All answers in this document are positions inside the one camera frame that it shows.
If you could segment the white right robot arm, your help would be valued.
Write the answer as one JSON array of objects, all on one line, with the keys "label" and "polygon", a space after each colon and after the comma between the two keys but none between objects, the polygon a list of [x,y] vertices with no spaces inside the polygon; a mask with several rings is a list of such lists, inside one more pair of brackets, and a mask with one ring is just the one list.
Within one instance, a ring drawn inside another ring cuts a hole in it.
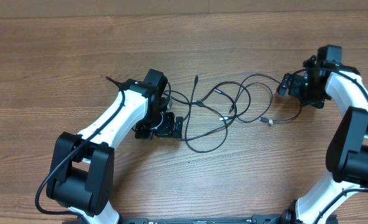
[{"label": "white right robot arm", "polygon": [[340,46],[326,45],[303,62],[303,69],[285,74],[277,93],[318,109],[331,100],[342,115],[326,151],[324,176],[283,212],[280,222],[337,223],[333,212],[340,205],[356,193],[368,193],[368,91],[361,74],[342,63]]}]

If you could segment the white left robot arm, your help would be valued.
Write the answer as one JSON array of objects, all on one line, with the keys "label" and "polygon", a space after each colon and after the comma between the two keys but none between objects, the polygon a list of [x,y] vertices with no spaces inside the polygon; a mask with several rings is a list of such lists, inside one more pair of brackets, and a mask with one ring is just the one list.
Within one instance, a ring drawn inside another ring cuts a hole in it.
[{"label": "white left robot arm", "polygon": [[170,90],[163,72],[150,69],[142,81],[114,82],[112,105],[77,134],[56,140],[49,175],[40,190],[74,215],[77,223],[120,223],[109,199],[113,192],[114,154],[130,130],[137,139],[182,138],[183,118],[169,110]]}]

